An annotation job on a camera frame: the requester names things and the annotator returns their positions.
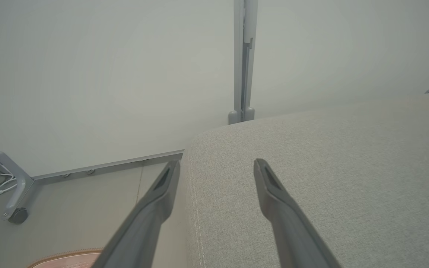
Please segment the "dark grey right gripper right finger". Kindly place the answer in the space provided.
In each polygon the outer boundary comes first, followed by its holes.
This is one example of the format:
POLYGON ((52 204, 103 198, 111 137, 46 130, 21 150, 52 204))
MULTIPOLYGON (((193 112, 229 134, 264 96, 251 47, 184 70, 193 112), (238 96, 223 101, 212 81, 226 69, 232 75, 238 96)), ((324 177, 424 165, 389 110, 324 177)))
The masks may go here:
POLYGON ((340 268, 300 206, 264 159, 255 159, 254 177, 262 214, 272 224, 282 268, 340 268))

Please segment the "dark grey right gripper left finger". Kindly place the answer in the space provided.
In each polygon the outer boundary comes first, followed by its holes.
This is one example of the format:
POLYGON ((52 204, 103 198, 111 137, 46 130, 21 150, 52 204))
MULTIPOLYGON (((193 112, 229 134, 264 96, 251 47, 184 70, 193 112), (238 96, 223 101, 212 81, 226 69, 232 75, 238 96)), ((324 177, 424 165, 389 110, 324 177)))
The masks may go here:
POLYGON ((169 161, 92 265, 93 268, 150 268, 161 225, 177 195, 180 162, 169 161))

